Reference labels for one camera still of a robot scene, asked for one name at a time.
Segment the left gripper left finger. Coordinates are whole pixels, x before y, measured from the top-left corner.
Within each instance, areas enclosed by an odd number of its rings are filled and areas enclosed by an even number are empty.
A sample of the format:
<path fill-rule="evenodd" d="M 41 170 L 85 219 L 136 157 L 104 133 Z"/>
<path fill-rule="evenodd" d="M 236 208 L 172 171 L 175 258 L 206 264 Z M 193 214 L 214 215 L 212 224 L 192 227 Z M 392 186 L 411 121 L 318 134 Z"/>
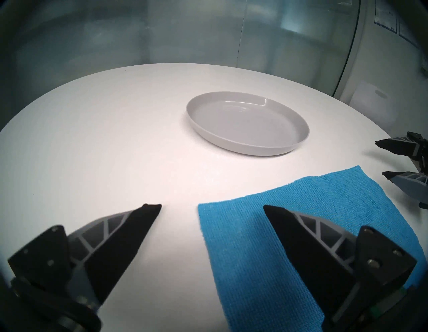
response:
<path fill-rule="evenodd" d="M 50 294 L 104 303 L 161 211 L 144 204 L 96 219 L 67 235 L 54 225 L 8 259 L 17 279 Z"/>

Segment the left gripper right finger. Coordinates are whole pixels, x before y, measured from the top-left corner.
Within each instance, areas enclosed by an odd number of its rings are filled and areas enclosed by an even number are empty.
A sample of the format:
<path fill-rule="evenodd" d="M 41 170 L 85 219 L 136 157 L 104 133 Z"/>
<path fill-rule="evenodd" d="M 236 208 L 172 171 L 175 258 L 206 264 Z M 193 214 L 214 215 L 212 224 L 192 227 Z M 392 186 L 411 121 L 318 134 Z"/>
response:
<path fill-rule="evenodd" d="M 405 331 L 417 260 L 379 230 L 264 205 L 287 258 L 324 314 L 322 331 Z"/>

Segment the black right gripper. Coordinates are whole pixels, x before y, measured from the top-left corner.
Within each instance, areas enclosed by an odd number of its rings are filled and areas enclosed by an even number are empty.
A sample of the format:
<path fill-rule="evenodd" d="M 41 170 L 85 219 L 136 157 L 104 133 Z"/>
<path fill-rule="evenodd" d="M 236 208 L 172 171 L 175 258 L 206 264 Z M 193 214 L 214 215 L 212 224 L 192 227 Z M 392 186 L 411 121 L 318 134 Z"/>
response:
<path fill-rule="evenodd" d="M 405 136 L 375 141 L 379 148 L 396 155 L 415 158 L 415 172 L 385 171 L 382 175 L 409 197 L 419 202 L 419 208 L 427 209 L 427 139 L 419 133 L 407 132 Z"/>

